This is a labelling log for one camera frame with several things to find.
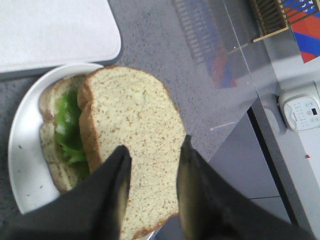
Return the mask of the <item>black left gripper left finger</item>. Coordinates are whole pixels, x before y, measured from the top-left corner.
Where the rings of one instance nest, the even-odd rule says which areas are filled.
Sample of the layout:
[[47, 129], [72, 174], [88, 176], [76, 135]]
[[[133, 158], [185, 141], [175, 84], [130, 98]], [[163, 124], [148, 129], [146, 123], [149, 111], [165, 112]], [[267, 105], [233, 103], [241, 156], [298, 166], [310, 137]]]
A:
[[118, 240], [132, 159], [120, 145], [92, 175], [51, 203], [9, 222], [2, 240]]

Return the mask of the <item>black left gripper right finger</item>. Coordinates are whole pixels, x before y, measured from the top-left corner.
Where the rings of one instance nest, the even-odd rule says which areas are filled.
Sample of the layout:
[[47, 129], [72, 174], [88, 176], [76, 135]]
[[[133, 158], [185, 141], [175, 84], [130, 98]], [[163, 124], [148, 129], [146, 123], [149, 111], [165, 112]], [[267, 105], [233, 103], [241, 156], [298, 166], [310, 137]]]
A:
[[267, 212], [227, 183], [186, 135], [176, 179], [185, 240], [313, 240], [306, 230]]

